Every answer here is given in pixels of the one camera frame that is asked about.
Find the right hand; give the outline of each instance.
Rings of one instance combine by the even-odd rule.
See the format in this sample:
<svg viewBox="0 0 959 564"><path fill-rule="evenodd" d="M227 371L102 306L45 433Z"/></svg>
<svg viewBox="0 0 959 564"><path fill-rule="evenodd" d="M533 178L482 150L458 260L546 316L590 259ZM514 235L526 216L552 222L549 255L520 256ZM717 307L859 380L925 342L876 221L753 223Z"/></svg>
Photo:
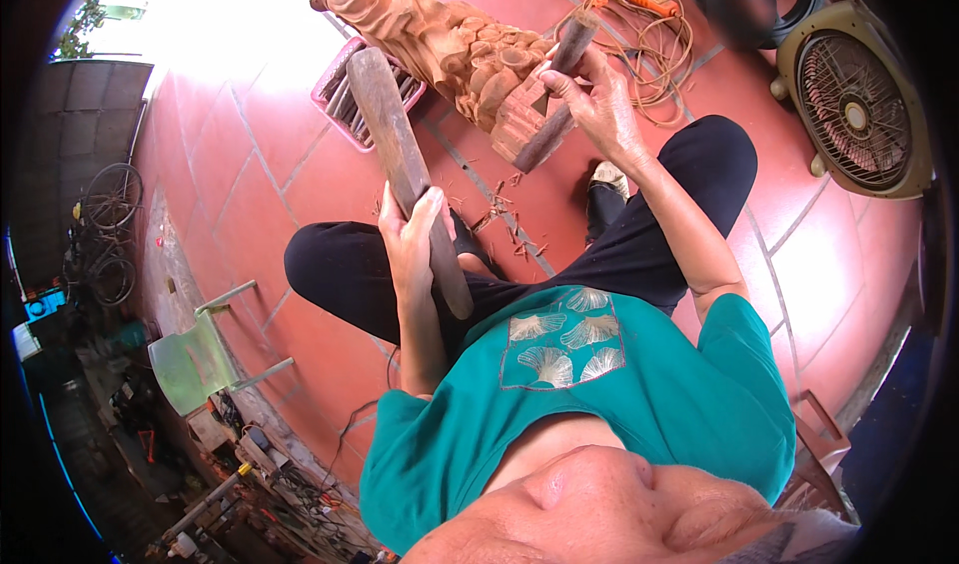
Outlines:
<svg viewBox="0 0 959 564"><path fill-rule="evenodd" d="M430 297L433 271L430 269L430 228L437 216L442 217L450 239L457 236L450 208L443 190L430 187L416 201L407 221L400 204L390 191L390 182L383 188L383 207L378 227L387 247L393 289L399 305L420 303Z"/></svg>
<svg viewBox="0 0 959 564"><path fill-rule="evenodd" d="M592 93L586 93L576 81L557 71L544 70L539 78L569 105L573 120L607 158L621 162L627 154L645 150L629 102L626 78L609 65L606 54L591 44L575 72L593 83Z"/></svg>

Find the plastic chair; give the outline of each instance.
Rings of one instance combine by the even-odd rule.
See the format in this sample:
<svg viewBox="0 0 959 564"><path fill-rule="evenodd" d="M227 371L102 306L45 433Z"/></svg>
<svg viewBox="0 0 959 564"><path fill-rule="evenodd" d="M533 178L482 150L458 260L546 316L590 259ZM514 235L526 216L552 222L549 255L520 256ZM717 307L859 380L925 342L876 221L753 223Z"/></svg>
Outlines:
<svg viewBox="0 0 959 564"><path fill-rule="evenodd" d="M853 444L812 391L804 391L800 402L803 400L809 402L830 436L824 438L817 435L805 420L794 414L796 435L809 450L809 459L793 471L793 477L786 485L783 495L776 501L776 508L795 508L800 505L828 507L840 514L846 522L858 524L856 510L843 497L833 480L833 473L839 462L842 462Z"/></svg>
<svg viewBox="0 0 959 564"><path fill-rule="evenodd" d="M197 323L192 329L150 343L153 374L180 416L205 405L219 390L244 390L294 363L293 358L286 358L255 377L240 379L213 315L229 310L226 300L255 286L256 281L247 281L203 304L194 312Z"/></svg>

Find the wood carving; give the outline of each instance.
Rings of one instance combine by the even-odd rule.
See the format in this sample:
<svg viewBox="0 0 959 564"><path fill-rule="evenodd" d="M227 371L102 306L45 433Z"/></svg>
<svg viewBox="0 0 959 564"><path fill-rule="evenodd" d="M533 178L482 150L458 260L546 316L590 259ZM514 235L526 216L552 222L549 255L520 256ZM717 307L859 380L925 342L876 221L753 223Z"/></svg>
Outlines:
<svg viewBox="0 0 959 564"><path fill-rule="evenodd" d="M545 88L529 74L545 59L553 46L551 39L499 23L459 1L311 0L310 4L315 10L329 10L370 45L399 58L414 77L425 80L460 114L490 133L493 148L507 161L513 162L545 125L546 118L528 107ZM521 100L510 100L514 92ZM550 113L556 110L553 102ZM561 129L558 145L570 126L556 127Z"/></svg>

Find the teal t-shirt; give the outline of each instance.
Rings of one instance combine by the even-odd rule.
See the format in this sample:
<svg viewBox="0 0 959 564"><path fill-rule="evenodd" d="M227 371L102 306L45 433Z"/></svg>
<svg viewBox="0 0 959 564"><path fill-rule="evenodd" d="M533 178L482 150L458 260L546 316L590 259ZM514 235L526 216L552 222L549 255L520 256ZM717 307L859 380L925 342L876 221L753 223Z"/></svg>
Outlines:
<svg viewBox="0 0 959 564"><path fill-rule="evenodd" d="M432 401L388 391L360 480L376 538L404 555L480 497L510 443L549 414L604 419L652 464L686 464L770 503L795 420L749 302L713 302L694 347L636 297L582 286L528 295L475 326Z"/></svg>

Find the chair leg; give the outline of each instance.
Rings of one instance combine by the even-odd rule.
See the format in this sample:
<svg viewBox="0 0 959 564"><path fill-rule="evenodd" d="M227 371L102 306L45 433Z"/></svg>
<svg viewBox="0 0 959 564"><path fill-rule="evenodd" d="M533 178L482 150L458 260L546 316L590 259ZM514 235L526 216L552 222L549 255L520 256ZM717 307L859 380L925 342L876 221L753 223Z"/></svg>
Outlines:
<svg viewBox="0 0 959 564"><path fill-rule="evenodd" d="M277 363L273 366L270 366L270 368L267 368L266 370L256 375L255 377L250 377L249 379L246 379L244 381L235 382L233 385L229 387L229 390L239 391L239 390L245 390L246 388L249 388L249 387L253 387L258 382L262 381L263 379L266 379L274 372L279 372L293 363L294 363L293 358L287 358L283 360L281 363Z"/></svg>
<svg viewBox="0 0 959 564"><path fill-rule="evenodd" d="M225 294L222 294L220 297L215 297L214 299L211 299L210 301L206 302L205 304L203 304L202 306L200 306L197 310L193 312L194 318L198 318L199 315L203 314L204 310L211 310L214 306L221 305L223 302L225 302L229 298L241 292L245 292L251 287L256 287L256 281L246 281L246 283L244 283L243 285L231 289Z"/></svg>

